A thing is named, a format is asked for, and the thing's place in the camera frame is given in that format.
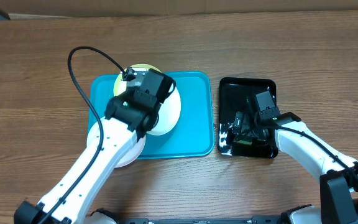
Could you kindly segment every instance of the black object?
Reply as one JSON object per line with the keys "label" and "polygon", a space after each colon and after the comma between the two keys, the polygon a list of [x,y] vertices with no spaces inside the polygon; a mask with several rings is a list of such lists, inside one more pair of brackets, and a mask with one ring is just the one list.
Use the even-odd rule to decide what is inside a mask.
{"label": "black object", "polygon": [[298,206],[296,208],[293,208],[293,209],[289,209],[283,213],[281,213],[281,221],[282,223],[291,223],[291,218],[290,218],[290,215],[291,213],[297,211],[297,210],[300,210],[302,208],[306,208],[306,207],[310,207],[311,205],[302,205],[302,206]]}
{"label": "black object", "polygon": [[33,206],[29,202],[22,202],[13,215],[14,223],[36,223],[45,213],[42,211],[44,205]]}
{"label": "black object", "polygon": [[255,116],[266,119],[273,115],[260,116],[259,112],[265,110],[280,114],[272,80],[223,78],[219,83],[220,153],[225,156],[276,157],[278,149],[271,144],[273,136],[268,129],[258,129],[254,125]]}
{"label": "black object", "polygon": [[124,93],[109,100],[104,115],[128,124],[128,130],[135,131],[137,138],[145,136],[156,124],[161,104],[169,96],[173,79],[150,69],[140,86],[128,88]]}
{"label": "black object", "polygon": [[99,208],[96,211],[92,212],[91,216],[96,212],[101,213],[101,214],[103,214],[103,215],[105,215],[105,216],[107,216],[107,217],[109,217],[109,218],[111,218],[113,220],[117,220],[117,215],[115,213],[110,212],[110,211],[108,211],[108,210],[106,210],[104,208]]}
{"label": "black object", "polygon": [[255,215],[252,218],[195,218],[148,220],[146,218],[127,218],[119,224],[282,224],[280,215]]}
{"label": "black object", "polygon": [[134,71],[134,69],[132,67],[127,67],[127,72],[122,74],[122,80],[126,81],[126,82],[131,82],[134,79],[138,78],[136,72]]}
{"label": "black object", "polygon": [[[261,126],[261,128],[267,128],[267,129],[269,129],[270,132],[274,132],[277,129],[282,129],[282,130],[286,130],[286,131],[290,131],[290,132],[299,134],[301,137],[305,137],[305,138],[309,139],[314,144],[319,146],[322,151],[324,151],[327,155],[329,155],[333,159],[334,162],[337,162],[340,166],[342,166],[344,168],[343,172],[345,172],[347,176],[351,177],[351,180],[352,180],[352,182],[348,182],[349,187],[353,187],[356,190],[356,192],[358,192],[358,173],[357,173],[358,172],[358,163],[355,164],[355,168],[353,168],[353,167],[350,168],[347,164],[345,164],[342,160],[340,160],[340,158],[337,155],[333,154],[329,149],[327,149],[327,147],[324,146],[324,144],[319,142],[317,139],[311,137],[310,135],[306,134],[303,131],[298,131],[298,130],[295,130],[292,128],[281,126],[282,124],[285,124],[284,122],[288,123],[288,122],[291,122],[291,120],[298,121],[298,120],[300,120],[300,118],[298,118],[297,116],[295,116],[292,113],[287,113],[287,114],[282,114],[279,117],[272,118],[272,119],[265,121],[265,123],[270,122],[270,123],[274,124],[272,126],[264,126],[264,125],[261,126],[257,123],[255,125]],[[344,185],[340,189],[338,189],[338,191],[340,191],[340,190],[343,191],[343,189],[345,189]]]}
{"label": "black object", "polygon": [[263,120],[260,122],[260,124],[265,127],[268,126],[268,127],[273,127],[273,129],[275,129],[275,128],[278,129],[279,127],[283,126],[284,124],[291,123],[292,121],[300,122],[302,120],[300,117],[293,114],[292,112],[287,112],[287,113],[275,116],[272,119]]}
{"label": "black object", "polygon": [[[351,169],[358,175],[358,162]],[[352,199],[349,192],[351,187],[358,192],[358,181],[347,170],[331,170],[320,176],[323,224],[358,224],[358,199]]]}

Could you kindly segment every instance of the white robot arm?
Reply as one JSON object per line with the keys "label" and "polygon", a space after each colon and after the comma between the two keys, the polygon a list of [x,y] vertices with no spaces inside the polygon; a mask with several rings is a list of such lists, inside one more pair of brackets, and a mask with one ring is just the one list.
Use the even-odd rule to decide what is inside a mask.
{"label": "white robot arm", "polygon": [[[313,134],[302,121],[292,121],[282,126],[304,132],[315,138],[349,167],[354,166],[354,162],[357,162],[356,159],[338,152],[329,144],[325,143]],[[308,138],[283,129],[275,130],[274,135],[278,149],[298,161],[318,182],[320,176],[326,174],[327,171],[340,171],[344,169],[343,166],[339,165],[332,157]]]}
{"label": "white robot arm", "polygon": [[[71,223],[83,223],[93,199],[103,186],[119,160],[137,143],[135,131],[128,130],[128,125],[115,118],[102,118],[104,129],[103,150],[99,153],[94,164],[81,179],[75,189],[52,214],[56,220],[69,219]],[[43,204],[43,212],[48,213],[58,199],[74,183],[89,164],[96,152],[100,135],[97,135],[84,150],[61,181],[38,204]]]}

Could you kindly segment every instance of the black bracket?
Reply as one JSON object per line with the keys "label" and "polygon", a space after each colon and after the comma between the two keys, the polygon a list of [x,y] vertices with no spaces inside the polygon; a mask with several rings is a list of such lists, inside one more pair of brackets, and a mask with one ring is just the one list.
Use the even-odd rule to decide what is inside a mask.
{"label": "black bracket", "polygon": [[[352,169],[358,175],[358,162]],[[358,192],[358,182],[346,170],[330,170],[327,174],[320,176],[323,224],[358,223],[358,199],[352,199],[350,188]]]}
{"label": "black bracket", "polygon": [[[13,215],[13,222],[15,224],[37,224],[46,216],[46,213],[42,211],[43,207],[44,204],[42,203],[33,206],[29,202],[24,201],[20,204],[19,208],[16,209]],[[45,224],[49,223],[70,224],[71,220],[66,217],[59,222],[53,217],[49,217]]]}
{"label": "black bracket", "polygon": [[154,69],[142,73],[142,84],[128,86],[124,93],[111,98],[104,112],[106,119],[116,118],[128,124],[128,130],[136,130],[138,139],[155,126],[161,104],[174,83],[171,77]]}

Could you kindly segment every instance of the black connector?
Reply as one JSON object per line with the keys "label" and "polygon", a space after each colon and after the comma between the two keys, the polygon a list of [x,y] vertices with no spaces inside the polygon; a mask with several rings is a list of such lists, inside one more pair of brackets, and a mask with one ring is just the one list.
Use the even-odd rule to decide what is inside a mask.
{"label": "black connector", "polygon": [[122,74],[122,80],[130,82],[136,78],[135,71],[132,67],[127,67],[127,72]]}
{"label": "black connector", "polygon": [[272,95],[269,91],[259,93],[255,95],[256,108],[259,111],[260,119],[266,120],[270,118],[275,118],[280,115],[280,110],[274,104]]}
{"label": "black connector", "polygon": [[158,103],[163,103],[168,97],[172,83],[171,77],[151,68],[144,77],[139,90],[155,96]]}
{"label": "black connector", "polygon": [[240,134],[243,118],[244,118],[243,112],[237,111],[236,117],[234,118],[233,128],[232,128],[233,134]]}

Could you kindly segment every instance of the wood grain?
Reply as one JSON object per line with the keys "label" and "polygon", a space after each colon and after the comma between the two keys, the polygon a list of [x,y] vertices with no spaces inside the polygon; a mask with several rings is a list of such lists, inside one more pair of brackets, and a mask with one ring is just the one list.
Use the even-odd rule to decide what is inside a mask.
{"label": "wood grain", "polygon": [[[36,203],[81,154],[88,112],[67,72],[79,45],[121,65],[205,72],[214,122],[222,77],[270,78],[282,112],[358,159],[358,11],[120,17],[0,22],[0,223]],[[78,52],[85,92],[106,59]],[[91,209],[132,217],[222,218],[277,214],[319,204],[319,186],[292,158],[137,161],[115,170]]]}
{"label": "wood grain", "polygon": [[358,0],[0,0],[0,7],[9,13],[9,16],[16,13],[68,17],[172,16],[358,10]]}

